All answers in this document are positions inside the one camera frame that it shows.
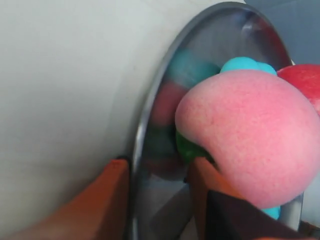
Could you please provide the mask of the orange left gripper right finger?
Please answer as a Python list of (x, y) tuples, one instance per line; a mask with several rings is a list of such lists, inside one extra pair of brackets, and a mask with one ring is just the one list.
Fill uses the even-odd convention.
[(305, 240), (250, 204), (204, 157), (187, 171), (193, 214), (200, 240)]

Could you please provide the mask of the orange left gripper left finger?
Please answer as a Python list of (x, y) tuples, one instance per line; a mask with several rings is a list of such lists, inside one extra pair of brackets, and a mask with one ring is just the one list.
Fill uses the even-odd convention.
[(46, 219), (10, 240), (122, 240), (128, 216), (129, 162), (111, 160), (102, 173)]

